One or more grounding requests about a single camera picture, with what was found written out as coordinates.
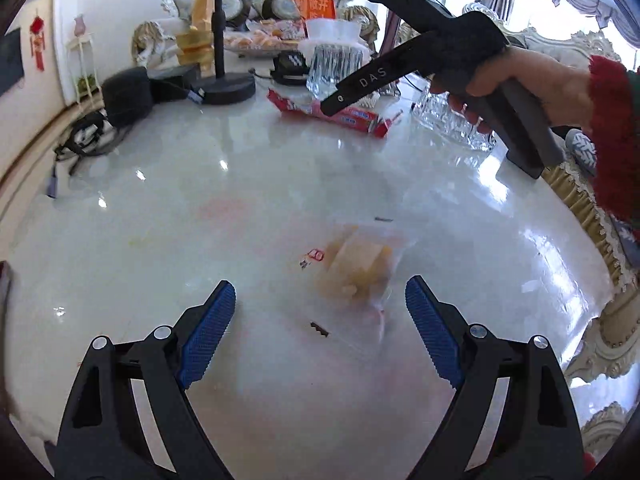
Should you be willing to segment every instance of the orange sign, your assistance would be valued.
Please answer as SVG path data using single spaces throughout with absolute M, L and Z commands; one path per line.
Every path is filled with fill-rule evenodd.
M 314 18 L 335 19 L 335 4 L 333 0 L 293 0 L 305 20 Z

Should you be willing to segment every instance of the round black base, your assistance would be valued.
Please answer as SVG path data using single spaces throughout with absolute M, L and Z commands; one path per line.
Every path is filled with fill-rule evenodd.
M 240 103 L 255 94 L 255 79 L 248 73 L 227 73 L 222 78 L 205 77 L 191 86 L 207 105 Z

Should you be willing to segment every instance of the white plant stand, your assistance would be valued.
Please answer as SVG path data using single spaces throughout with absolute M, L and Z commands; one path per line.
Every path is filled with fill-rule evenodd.
M 92 53 L 92 63 L 91 63 L 91 71 L 88 71 L 85 50 L 89 48 Z M 80 92 L 78 88 L 78 79 L 74 74 L 71 68 L 70 58 L 73 54 L 78 53 L 78 58 L 80 62 L 80 77 L 84 79 L 85 86 L 87 88 L 86 92 Z M 81 100 L 83 97 L 87 96 L 92 104 L 92 107 L 95 107 L 98 102 L 102 99 L 102 87 L 100 86 L 100 82 L 98 81 L 98 73 L 95 68 L 95 60 L 93 58 L 94 54 L 94 40 L 93 35 L 91 33 L 83 34 L 82 36 L 78 36 L 77 38 L 73 38 L 66 44 L 66 57 L 67 57 L 67 66 L 69 68 L 69 74 L 74 83 L 74 89 L 76 90 L 76 101 L 78 102 L 78 107 L 81 107 Z M 91 86 L 89 84 L 89 75 L 93 74 L 95 84 Z M 99 98 L 96 96 L 96 100 L 94 102 L 94 90 L 97 89 L 99 92 Z

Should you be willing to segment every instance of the red sweater cuff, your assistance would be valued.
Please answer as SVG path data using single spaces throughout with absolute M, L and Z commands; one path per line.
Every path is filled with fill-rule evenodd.
M 620 63 L 591 57 L 591 140 L 596 146 L 593 190 L 598 204 L 621 220 L 631 218 L 636 180 L 631 84 Z

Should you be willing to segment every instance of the glossy table surface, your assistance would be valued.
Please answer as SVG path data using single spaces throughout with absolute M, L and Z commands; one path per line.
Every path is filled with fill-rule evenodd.
M 404 116 L 378 140 L 283 116 L 265 95 L 158 105 L 113 153 L 61 175 L 57 200 L 36 197 L 10 259 L 9 393 L 55 440 L 95 336 L 144 338 L 225 279 L 236 314 L 188 397 L 233 475 L 404 479 L 453 394 L 404 306 L 406 281 L 422 275 L 498 337 L 546 335 L 566 364 L 610 298 L 606 266 L 500 142 L 488 156 L 449 144 L 412 120 L 406 98 L 391 102 Z M 316 298 L 301 255 L 336 222 L 375 217 L 410 240 L 383 314 Z M 144 388 L 134 390 L 153 456 L 170 466 Z M 501 380 L 471 463 L 488 452 L 505 392 Z

